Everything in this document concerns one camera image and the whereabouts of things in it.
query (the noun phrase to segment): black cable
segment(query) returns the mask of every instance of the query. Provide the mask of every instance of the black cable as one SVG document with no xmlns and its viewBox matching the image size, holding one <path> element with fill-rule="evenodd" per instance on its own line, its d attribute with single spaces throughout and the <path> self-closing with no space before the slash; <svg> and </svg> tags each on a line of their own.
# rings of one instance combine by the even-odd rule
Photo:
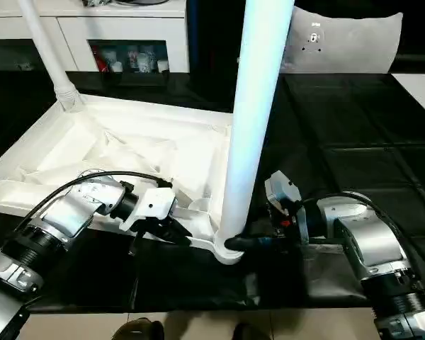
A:
<svg viewBox="0 0 425 340">
<path fill-rule="evenodd" d="M 94 174 L 88 174 L 79 178 L 76 178 L 62 186 L 60 186 L 57 190 L 53 191 L 51 194 L 49 194 L 48 197 L 44 198 L 41 202 L 39 202 L 32 210 L 30 210 L 30 212 L 28 212 L 28 214 L 23 218 L 23 220 L 18 224 L 16 230 L 19 230 L 22 226 L 24 226 L 27 221 L 29 221 L 29 219 L 36 214 L 37 211 L 39 211 L 39 209 L 41 209 L 47 202 L 49 202 L 50 200 L 52 200 L 56 195 L 58 195 L 59 193 L 61 193 L 62 191 L 70 188 L 71 186 L 75 186 L 77 184 L 83 183 L 89 179 L 94 179 L 97 177 L 103 177 L 103 176 L 134 176 L 134 177 L 140 177 L 140 178 L 146 178 L 146 179 L 151 179 L 153 181 L 156 181 L 157 186 L 160 188 L 171 188 L 172 185 L 170 182 L 165 181 L 162 178 L 153 176 L 153 175 L 148 175 L 148 174 L 142 174 L 140 172 L 135 172 L 135 171 L 103 171 L 103 172 L 96 172 Z"/>
</svg>

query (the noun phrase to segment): shoe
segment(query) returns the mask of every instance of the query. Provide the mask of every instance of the shoe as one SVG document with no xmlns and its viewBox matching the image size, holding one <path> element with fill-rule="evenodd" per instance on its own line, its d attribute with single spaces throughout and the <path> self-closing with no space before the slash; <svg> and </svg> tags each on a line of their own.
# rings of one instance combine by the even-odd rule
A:
<svg viewBox="0 0 425 340">
<path fill-rule="evenodd" d="M 146 317 L 129 321 L 121 326 L 112 340 L 164 340 L 164 326 Z"/>
</svg>

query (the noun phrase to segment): white tube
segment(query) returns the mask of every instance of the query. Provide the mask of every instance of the white tube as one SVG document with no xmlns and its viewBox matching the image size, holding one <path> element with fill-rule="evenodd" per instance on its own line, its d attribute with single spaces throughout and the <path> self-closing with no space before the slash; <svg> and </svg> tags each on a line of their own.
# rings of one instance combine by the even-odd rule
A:
<svg viewBox="0 0 425 340">
<path fill-rule="evenodd" d="M 222 219 L 215 235 L 216 257 L 223 263 L 242 255 L 224 242 L 241 233 L 247 220 L 293 3 L 246 1 Z"/>
<path fill-rule="evenodd" d="M 73 83 L 68 79 L 66 72 L 60 63 L 57 54 L 50 42 L 45 29 L 43 28 L 38 11 L 33 0 L 18 0 L 22 10 L 22 16 L 30 29 L 33 42 L 44 62 L 47 72 L 54 83 L 55 95 L 61 102 L 65 110 L 71 110 L 75 106 L 81 105 L 79 92 Z"/>
</svg>

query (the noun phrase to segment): black cloth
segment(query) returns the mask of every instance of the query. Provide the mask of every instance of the black cloth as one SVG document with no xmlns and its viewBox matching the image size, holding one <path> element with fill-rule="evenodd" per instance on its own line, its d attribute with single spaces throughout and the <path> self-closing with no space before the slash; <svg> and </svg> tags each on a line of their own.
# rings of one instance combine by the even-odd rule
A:
<svg viewBox="0 0 425 340">
<path fill-rule="evenodd" d="M 172 74 L 164 86 L 70 74 L 79 90 L 230 112 L 234 84 Z M 32 79 L 33 89 L 25 87 Z M 20 93 L 11 95 L 21 86 Z M 216 92 L 207 91 L 218 88 Z M 0 74 L 0 154 L 55 101 L 44 75 Z M 425 278 L 425 110 L 390 75 L 281 76 L 247 232 L 270 232 L 264 180 L 283 171 L 304 198 L 366 194 L 410 236 Z M 0 214 L 0 242 L 18 217 Z M 32 312 L 355 307 L 368 305 L 340 247 L 245 254 L 234 266 L 208 251 L 86 230 L 54 268 Z"/>
</svg>

